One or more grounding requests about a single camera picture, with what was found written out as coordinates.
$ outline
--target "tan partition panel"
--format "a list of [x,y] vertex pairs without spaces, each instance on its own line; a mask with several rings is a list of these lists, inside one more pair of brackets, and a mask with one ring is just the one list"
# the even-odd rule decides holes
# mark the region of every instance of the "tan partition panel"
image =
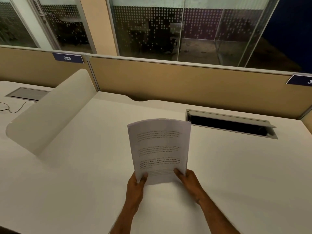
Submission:
[[101,91],[285,118],[312,105],[312,88],[289,75],[92,57]]
[[56,87],[79,69],[86,69],[96,88],[87,62],[56,61],[51,52],[0,47],[0,81]]
[[301,119],[301,121],[312,134],[312,111],[306,114],[305,117]]
[[97,54],[117,56],[105,0],[80,0]]

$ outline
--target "cable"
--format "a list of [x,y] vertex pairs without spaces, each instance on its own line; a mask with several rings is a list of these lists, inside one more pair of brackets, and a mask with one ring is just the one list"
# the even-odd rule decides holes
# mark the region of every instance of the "cable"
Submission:
[[[32,101],[27,101],[27,102],[24,102],[23,103],[23,105],[20,107],[20,109],[19,110],[21,110],[21,108],[24,106],[24,104],[25,103],[36,103],[36,102],[32,102]],[[10,113],[17,113],[19,110],[17,110],[16,112],[11,112],[11,110],[10,110],[10,106],[8,105],[8,104],[6,104],[6,103],[2,103],[2,102],[0,102],[0,104],[5,104],[8,108],[7,109],[4,109],[4,110],[0,110],[0,112],[2,112],[2,111],[5,111],[5,110],[8,110]]]

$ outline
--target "cubicle partition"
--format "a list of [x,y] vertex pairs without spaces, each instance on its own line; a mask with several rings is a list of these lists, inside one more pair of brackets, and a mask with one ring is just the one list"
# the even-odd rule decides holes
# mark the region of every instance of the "cubicle partition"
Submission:
[[[311,87],[286,84],[292,72],[84,53],[84,63],[72,63],[55,60],[49,51],[6,46],[0,46],[0,55],[0,80],[56,87],[86,69],[95,88],[134,100],[157,99],[293,119],[301,119],[312,105]],[[312,113],[303,122],[312,131]]]
[[135,100],[158,99],[293,119],[312,105],[310,87],[286,84],[290,72],[121,57],[92,57],[90,62],[101,91]]
[[84,63],[63,62],[55,60],[52,52],[12,47],[0,47],[0,56],[0,81],[56,87],[79,69],[92,76],[85,56]]

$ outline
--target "number sign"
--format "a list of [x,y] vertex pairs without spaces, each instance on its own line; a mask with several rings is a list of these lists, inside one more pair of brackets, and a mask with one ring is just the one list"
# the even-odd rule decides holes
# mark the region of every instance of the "number sign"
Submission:
[[54,56],[54,59],[57,61],[83,63],[83,59],[82,59],[81,55],[62,54],[62,53],[52,53],[52,54]]
[[312,76],[295,74],[286,83],[303,85],[303,86],[312,86]]

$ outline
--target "person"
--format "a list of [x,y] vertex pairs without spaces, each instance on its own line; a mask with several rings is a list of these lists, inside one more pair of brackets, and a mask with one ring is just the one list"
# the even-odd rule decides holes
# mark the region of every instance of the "person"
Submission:
[[[174,173],[182,181],[194,201],[200,205],[211,234],[240,234],[210,199],[192,170],[187,169],[185,176],[178,169],[174,169]],[[130,177],[126,201],[110,234],[130,234],[132,219],[143,199],[143,188],[147,177],[148,174],[144,174],[139,183],[136,181],[135,173]]]

